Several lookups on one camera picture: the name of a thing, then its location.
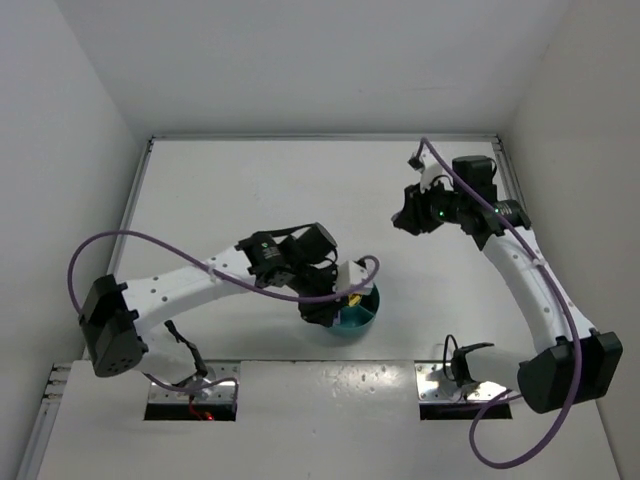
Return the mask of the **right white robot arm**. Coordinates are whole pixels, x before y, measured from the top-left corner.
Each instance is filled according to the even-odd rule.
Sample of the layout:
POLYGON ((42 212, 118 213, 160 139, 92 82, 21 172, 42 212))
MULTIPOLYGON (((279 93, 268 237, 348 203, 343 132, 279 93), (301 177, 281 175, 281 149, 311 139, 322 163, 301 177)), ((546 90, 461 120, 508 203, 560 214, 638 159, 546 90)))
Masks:
POLYGON ((623 353, 613 332, 600 332, 572 304, 539 250, 531 221, 520 203, 501 200, 494 182, 496 166, 486 156, 458 157, 446 186, 436 166, 420 155, 409 160, 421 175, 404 190, 403 208, 393 225, 414 236, 445 224, 460 226, 500 273, 530 331, 536 351, 528 358, 491 342, 454 350, 446 370, 463 387, 491 381, 520 393, 537 413, 561 408, 578 375, 574 401, 603 397, 623 353))

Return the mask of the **long yellow lego plate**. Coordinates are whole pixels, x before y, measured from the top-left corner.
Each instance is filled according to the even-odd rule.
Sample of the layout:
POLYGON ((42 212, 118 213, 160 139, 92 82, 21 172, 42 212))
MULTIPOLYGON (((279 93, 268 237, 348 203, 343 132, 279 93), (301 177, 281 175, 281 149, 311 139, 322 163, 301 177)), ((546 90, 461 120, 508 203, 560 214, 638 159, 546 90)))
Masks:
POLYGON ((348 305, 354 307, 361 302, 362 296, 359 294, 352 294, 348 297, 348 305))

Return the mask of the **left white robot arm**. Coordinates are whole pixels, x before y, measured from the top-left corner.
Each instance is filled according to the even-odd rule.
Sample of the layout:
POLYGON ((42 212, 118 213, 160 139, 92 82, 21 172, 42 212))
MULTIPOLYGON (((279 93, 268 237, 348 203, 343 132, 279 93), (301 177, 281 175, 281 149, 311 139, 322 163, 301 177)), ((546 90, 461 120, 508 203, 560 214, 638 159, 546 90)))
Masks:
POLYGON ((186 266, 124 282, 102 276, 76 305, 96 376, 137 370, 181 387, 206 370, 197 347, 177 331, 177 316, 257 293, 293 302, 305 322, 331 328, 366 275, 359 263, 337 261, 336 242, 319 223, 258 231, 204 260, 177 254, 186 266))

